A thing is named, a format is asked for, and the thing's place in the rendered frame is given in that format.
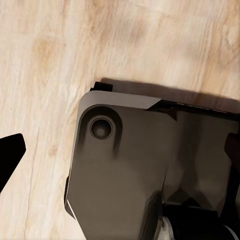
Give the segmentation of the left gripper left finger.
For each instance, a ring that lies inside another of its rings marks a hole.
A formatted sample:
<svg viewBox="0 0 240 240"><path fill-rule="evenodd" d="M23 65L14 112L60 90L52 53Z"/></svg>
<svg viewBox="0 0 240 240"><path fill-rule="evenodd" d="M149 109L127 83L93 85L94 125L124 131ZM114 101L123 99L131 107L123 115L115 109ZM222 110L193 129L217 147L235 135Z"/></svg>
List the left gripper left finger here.
<svg viewBox="0 0 240 240"><path fill-rule="evenodd" d="M22 133L0 138L0 193L26 153Z"/></svg>

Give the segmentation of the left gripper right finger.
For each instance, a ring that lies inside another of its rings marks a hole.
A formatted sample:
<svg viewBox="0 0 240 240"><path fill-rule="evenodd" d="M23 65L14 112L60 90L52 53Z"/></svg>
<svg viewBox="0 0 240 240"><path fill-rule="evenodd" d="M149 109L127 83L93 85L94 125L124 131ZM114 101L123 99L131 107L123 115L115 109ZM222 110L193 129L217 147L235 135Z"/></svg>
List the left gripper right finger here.
<svg viewBox="0 0 240 240"><path fill-rule="evenodd" d="M227 135L224 151L235 165L240 173L240 135L235 133L229 133Z"/></svg>

